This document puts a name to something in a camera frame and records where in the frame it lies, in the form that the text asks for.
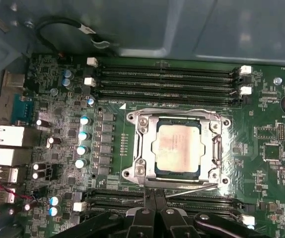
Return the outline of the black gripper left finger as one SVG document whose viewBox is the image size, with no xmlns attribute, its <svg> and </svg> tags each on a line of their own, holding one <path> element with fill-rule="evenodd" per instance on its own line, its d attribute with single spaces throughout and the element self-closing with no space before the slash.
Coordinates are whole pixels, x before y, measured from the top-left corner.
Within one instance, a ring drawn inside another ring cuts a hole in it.
<svg viewBox="0 0 285 238">
<path fill-rule="evenodd" d="M 155 191 L 146 190 L 143 207 L 132 208 L 126 216 L 105 212 L 72 228 L 55 238 L 152 238 L 156 217 Z"/>
</svg>

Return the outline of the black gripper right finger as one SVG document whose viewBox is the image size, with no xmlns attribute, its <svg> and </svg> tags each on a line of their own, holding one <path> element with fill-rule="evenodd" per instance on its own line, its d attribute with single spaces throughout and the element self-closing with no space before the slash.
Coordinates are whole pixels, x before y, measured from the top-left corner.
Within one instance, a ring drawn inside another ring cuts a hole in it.
<svg viewBox="0 0 285 238">
<path fill-rule="evenodd" d="M 156 191 L 156 207 L 171 238 L 260 238 L 262 235 L 212 213 L 198 213 L 192 219 L 169 209 L 164 191 Z"/>
</svg>

